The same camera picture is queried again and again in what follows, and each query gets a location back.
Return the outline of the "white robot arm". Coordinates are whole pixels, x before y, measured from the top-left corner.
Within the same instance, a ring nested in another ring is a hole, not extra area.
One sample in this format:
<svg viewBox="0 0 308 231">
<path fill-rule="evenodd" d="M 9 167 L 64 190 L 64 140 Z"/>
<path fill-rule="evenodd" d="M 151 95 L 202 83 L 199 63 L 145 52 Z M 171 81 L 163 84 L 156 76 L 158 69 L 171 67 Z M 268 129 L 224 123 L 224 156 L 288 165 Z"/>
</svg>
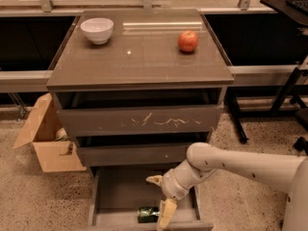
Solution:
<svg viewBox="0 0 308 231">
<path fill-rule="evenodd" d="M 161 201 L 157 231 L 167 229 L 190 189 L 223 169 L 288 195 L 282 231 L 308 230 L 308 157 L 219 149 L 205 142 L 189 146 L 186 159 L 163 175 L 146 180 L 159 186 Z"/>
</svg>

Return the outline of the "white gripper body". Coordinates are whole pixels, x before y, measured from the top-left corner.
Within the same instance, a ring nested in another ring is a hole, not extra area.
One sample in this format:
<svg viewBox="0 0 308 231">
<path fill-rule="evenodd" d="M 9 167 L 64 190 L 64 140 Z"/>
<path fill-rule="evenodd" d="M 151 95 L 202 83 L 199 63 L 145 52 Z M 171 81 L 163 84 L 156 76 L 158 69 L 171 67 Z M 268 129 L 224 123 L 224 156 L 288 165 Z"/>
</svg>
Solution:
<svg viewBox="0 0 308 231">
<path fill-rule="evenodd" d="M 187 171 L 179 168 L 169 170 L 163 176 L 161 189 L 167 198 L 183 199 L 190 190 Z"/>
</svg>

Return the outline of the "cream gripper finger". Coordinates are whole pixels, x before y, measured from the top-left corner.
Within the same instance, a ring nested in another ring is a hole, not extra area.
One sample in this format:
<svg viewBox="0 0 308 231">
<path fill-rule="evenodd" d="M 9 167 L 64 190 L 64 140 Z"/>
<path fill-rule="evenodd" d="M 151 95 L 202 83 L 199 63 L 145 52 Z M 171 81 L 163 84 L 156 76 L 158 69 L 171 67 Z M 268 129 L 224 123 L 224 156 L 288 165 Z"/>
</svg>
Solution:
<svg viewBox="0 0 308 231">
<path fill-rule="evenodd" d="M 167 198 L 160 202 L 160 214 L 157 220 L 157 231 L 164 231 L 169 225 L 175 211 L 177 202 L 174 199 Z"/>
<path fill-rule="evenodd" d="M 162 175 L 153 175 L 153 176 L 148 176 L 146 178 L 146 181 L 150 184 L 155 184 L 159 187 L 162 186 L 162 180 L 163 180 L 163 176 Z"/>
</svg>

